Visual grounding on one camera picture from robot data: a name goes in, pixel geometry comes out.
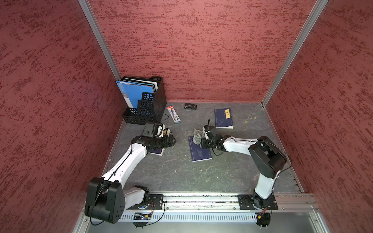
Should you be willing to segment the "navy book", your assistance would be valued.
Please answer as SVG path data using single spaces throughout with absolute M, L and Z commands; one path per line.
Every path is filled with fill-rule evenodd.
M 148 154 L 162 156 L 165 149 L 149 150 Z
M 192 162 L 200 162 L 212 159 L 210 149 L 202 149 L 200 145 L 195 144 L 193 142 L 193 136 L 188 137 L 188 144 Z
M 231 108 L 215 109 L 215 127 L 218 129 L 233 129 Z

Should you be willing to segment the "grey striped wiping cloth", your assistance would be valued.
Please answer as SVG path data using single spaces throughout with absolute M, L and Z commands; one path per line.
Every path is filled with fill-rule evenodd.
M 198 130 L 198 129 L 194 129 L 193 131 L 193 139 L 192 141 L 196 144 L 196 145 L 200 145 L 202 140 L 205 139 L 205 134 L 204 132 L 202 132 L 201 130 Z

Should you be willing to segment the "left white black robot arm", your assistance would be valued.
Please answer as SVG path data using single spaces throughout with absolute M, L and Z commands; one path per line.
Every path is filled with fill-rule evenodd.
M 173 135 L 133 138 L 128 151 L 113 168 L 102 177 L 94 177 L 89 182 L 85 216 L 114 224 L 118 222 L 124 210 L 136 205 L 148 207 L 149 189 L 138 185 L 123 190 L 125 183 L 149 150 L 161 150 L 175 144 L 176 139 Z

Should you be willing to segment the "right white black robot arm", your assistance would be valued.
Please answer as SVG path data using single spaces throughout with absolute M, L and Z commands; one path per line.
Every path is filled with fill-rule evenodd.
M 287 158 L 268 137 L 242 139 L 222 136 L 216 127 L 205 125 L 202 130 L 203 149 L 216 149 L 223 152 L 237 152 L 252 157 L 259 171 L 258 183 L 251 195 L 252 206 L 264 210 L 273 201 L 275 182 L 284 170 Z

